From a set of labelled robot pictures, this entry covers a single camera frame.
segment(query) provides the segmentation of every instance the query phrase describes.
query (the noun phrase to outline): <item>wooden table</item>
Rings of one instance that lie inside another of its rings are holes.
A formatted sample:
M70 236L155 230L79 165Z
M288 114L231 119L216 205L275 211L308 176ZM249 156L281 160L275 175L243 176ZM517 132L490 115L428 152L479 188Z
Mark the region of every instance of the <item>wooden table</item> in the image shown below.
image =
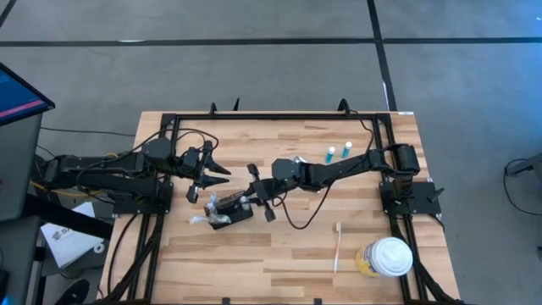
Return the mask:
M160 112L142 113L135 144L159 129L161 116ZM412 144L417 150L422 171L415 180L426 180L429 172L414 115L390 116L396 142ZM266 222L263 208L255 207L253 218L222 230L215 231L207 224L189 224L192 216L203 214L202 206L212 192L222 197L248 187L252 181L246 169L249 163L256 164L262 178L266 178L271 176L270 165L276 158L299 155L308 162L322 163L329 146L340 152L346 141L353 144L351 156L363 153L370 134L359 121L187 120L181 122L181 127L217 136L220 145L213 157L232 175L230 183L201 191L198 204L185 199L191 181L174 179L174 201L163 227L153 303L217 303L222 297L230 297L233 303L312 303L314 298L322 298L324 303L402 303L398 279L369 278L359 274L354 264L360 247L390 236L390 224L379 197L379 173L335 182L318 216L305 230L290 227L282 208L275 209L277 219L271 223ZM186 136L179 142L178 152L201 142L198 135ZM294 221L304 224L322 195L291 191L286 203ZM129 218L124 215L115 221L111 245L118 242ZM339 271L334 277L338 221L343 236ZM114 284L134 259L140 222L141 216L131 224L119 247ZM442 228L424 215L415 216L413 222L422 262L448 294L459 297ZM110 247L106 266L112 251ZM143 294L146 266L141 270L138 296ZM102 291L106 291L107 276L105 268ZM409 280L412 297L417 298L413 276Z

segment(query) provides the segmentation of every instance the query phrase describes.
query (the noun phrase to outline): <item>wood plank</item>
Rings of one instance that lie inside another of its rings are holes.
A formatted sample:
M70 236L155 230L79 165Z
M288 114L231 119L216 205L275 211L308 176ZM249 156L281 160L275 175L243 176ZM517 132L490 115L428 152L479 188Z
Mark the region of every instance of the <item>wood plank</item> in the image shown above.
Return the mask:
M141 114L135 144L158 130L161 115L162 112ZM426 180L429 171L414 116L390 113L390 117L396 142L412 144L417 150L421 172L415 180ZM152 302L217 303L222 297L230 297L233 303L312 303L315 297L323 298L324 303L402 302L397 279L369 278L359 274L354 263L359 248L390 236L389 221L382 212L378 191L379 173L337 181L305 230L291 228L282 207L275 208L277 219L271 223L267 223L262 208L254 208L251 219L222 230L189 223L194 215L204 214L203 206L213 193L224 197L247 188L252 181L246 169L248 163L257 164L261 176L269 177L276 158L302 156L309 162L322 163L329 146L340 151L346 141L353 143L351 156L363 153L370 134L359 121L185 120L181 127L198 128L218 136L220 144L213 157L232 175L227 177L230 183L200 191L198 204L190 204L185 199L191 182L173 178L174 200L164 222ZM189 135L179 141L177 149L182 152L188 146L201 143L200 136ZM318 207L322 195L322 192L291 191L285 201L292 220L304 224ZM118 242L129 218L123 216L115 221L112 245ZM343 239L339 272L333 276L335 226L339 221ZM141 216L136 218L120 244L113 283L118 282L131 265L140 223ZM444 232L427 216L416 216L413 223L426 268L447 293L459 297ZM111 260L112 249L110 247L106 265ZM142 270L138 296L142 296L147 278L147 268ZM105 268L103 291L106 291L107 275ZM415 293L412 272L408 277Z

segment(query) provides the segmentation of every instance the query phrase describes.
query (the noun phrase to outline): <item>monitor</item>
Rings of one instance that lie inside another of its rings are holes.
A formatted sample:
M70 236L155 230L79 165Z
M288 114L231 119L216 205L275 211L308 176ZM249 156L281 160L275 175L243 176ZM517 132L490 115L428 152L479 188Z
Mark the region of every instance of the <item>monitor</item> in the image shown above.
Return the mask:
M0 126L54 107L51 100L0 63Z

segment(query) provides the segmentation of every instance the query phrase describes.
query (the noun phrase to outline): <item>black line on floor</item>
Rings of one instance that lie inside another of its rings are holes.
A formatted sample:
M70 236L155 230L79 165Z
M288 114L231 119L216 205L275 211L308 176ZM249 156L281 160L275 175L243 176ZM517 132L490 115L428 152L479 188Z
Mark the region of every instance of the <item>black line on floor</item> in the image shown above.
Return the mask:
M542 37L384 38L384 44L542 43Z
M0 47L193 47L193 46L260 46L260 45L348 45L374 43L362 37L292 37L240 39L177 39L137 41L56 41L0 42Z
M3 23L8 18L9 13L11 12L11 9L14 7L17 0L9 0L8 4L6 5L6 8L2 11L2 14L0 14L0 27L2 27Z
M384 94L386 95L388 110L397 111L395 94L393 93L393 86L391 85L390 68L388 67L388 60L386 59L386 51L384 50L382 33L380 32L379 17L376 14L376 6L374 5L374 0L367 0L367 6L369 8L369 15L371 16L371 26L373 27L374 44L376 46L376 54L379 57L380 74L382 75L382 81L384 82Z

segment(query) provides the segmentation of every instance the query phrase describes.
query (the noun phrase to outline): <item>white paper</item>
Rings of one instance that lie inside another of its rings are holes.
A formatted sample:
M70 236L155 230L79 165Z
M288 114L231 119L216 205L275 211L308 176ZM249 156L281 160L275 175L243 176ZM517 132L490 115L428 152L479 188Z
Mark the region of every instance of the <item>white paper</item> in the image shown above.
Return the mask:
M92 218L94 217L92 202L84 202L72 210ZM94 248L95 245L103 241L102 238L76 232L60 225L43 225L41 232L45 236L59 268L64 268L73 263L77 258L80 258Z

